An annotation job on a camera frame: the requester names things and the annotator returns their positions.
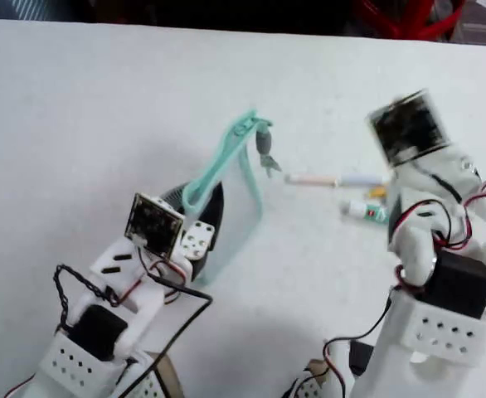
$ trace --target yellow cap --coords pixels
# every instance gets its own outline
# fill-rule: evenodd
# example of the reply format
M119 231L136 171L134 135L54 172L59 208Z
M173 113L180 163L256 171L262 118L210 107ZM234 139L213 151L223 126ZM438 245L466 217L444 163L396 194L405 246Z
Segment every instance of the yellow cap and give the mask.
M368 191L368 197L385 197L386 196L386 188L385 187L375 187Z

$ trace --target red object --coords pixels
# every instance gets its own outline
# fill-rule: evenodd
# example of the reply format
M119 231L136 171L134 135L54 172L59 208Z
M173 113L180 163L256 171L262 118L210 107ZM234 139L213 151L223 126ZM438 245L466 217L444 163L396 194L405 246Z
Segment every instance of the red object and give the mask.
M385 15L371 0L354 0L357 17L388 39L434 40L452 33L465 0L451 0L453 13L441 21L426 25L435 0L409 0L400 21Z

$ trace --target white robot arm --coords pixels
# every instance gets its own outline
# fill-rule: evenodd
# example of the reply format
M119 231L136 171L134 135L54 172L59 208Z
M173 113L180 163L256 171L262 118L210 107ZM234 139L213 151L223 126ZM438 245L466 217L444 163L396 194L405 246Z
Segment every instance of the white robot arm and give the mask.
M486 345L486 242L474 229L486 223L486 180L441 133L423 93L371 119L395 171L388 248L401 261L398 285L376 323L384 320L376 346L358 341L367 333L328 341L323 372L306 372L289 396L456 398ZM415 352L425 360L413 363Z

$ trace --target perforated white block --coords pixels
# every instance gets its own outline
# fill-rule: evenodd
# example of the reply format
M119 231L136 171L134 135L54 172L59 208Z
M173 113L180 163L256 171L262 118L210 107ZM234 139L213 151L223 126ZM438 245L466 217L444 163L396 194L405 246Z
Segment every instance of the perforated white block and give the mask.
M79 398L106 398L126 363L102 362L57 333L40 370Z
M182 238L182 253L189 260L199 260L210 247L215 228L205 222L196 221Z
M157 377L152 371L143 379L143 381L138 384L134 390L132 390L127 398L162 398L164 397L160 384L158 383Z
M411 350L470 366L484 352L486 313L478 320L401 294L396 315L402 317L400 342Z
M321 386L318 385L315 379L310 379L300 386L300 383L313 374L310 371L303 371L297 377L297 381L293 386L293 390L289 394L289 398L320 398L324 397Z

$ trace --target table surface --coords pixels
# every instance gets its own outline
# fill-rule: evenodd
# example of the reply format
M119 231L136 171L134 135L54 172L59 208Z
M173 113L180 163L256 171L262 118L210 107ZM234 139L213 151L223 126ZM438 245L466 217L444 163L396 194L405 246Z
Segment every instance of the table surface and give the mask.
M55 265L86 271L134 192L195 177L237 116L275 122L286 171L385 173L366 116L423 88L486 175L486 47L0 21L0 395L51 340ZM189 397L280 396L324 338L368 330L394 282L385 229L339 214L362 191L258 180L260 227L170 351ZM165 308L145 346L197 305ZM486 396L486 354L462 396Z

